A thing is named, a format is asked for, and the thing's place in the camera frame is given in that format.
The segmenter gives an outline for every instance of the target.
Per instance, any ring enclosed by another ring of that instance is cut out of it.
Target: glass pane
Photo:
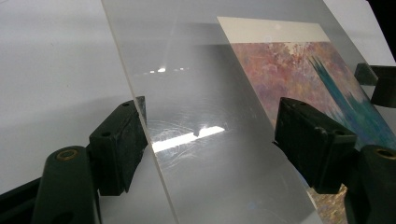
[[[352,71],[363,58],[316,0],[103,0],[178,223],[320,223],[217,16],[320,23]]]

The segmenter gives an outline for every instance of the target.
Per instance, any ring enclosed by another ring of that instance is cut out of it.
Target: painting
[[[318,24],[219,18],[236,58],[276,126],[280,97],[304,101],[346,126],[365,145],[396,137]]]

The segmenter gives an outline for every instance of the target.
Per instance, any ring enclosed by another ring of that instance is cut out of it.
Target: screw hole
[[[102,137],[108,137],[108,136],[110,136],[111,135],[111,133],[110,132],[105,132],[105,133],[102,133]]]
[[[70,161],[73,160],[78,154],[78,151],[75,149],[67,149],[63,150],[58,155],[56,155],[56,159],[58,161]]]
[[[51,223],[52,224],[68,224],[73,220],[72,212],[65,212],[56,216]]]
[[[388,150],[379,148],[376,150],[376,153],[378,153],[379,156],[385,158],[385,159],[389,159],[389,160],[396,160],[396,156],[393,152],[390,152]]]
[[[344,133],[343,131],[340,131],[340,130],[335,130],[334,133],[338,134],[338,135],[345,135],[346,134],[346,133]]]

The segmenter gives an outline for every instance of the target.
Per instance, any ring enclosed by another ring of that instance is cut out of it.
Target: white table surface
[[[395,65],[366,1],[324,2],[368,64]],[[100,1],[0,0],[0,194],[40,177],[51,152],[87,146],[131,98]],[[396,132],[395,110],[378,110]],[[149,153],[130,193],[101,199],[105,223],[173,223]]]

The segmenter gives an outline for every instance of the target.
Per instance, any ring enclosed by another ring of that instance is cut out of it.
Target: black clamp
[[[375,86],[374,105],[396,108],[396,67],[358,63],[355,78],[363,86]]]
[[[276,144],[320,194],[336,194],[341,184],[348,223],[396,223],[396,152],[366,146],[357,136],[304,102],[281,98]]]
[[[136,100],[146,122],[145,98]],[[0,195],[0,223],[101,223],[97,191],[128,191],[147,144],[134,101],[119,105],[89,145],[53,152],[41,178]]]

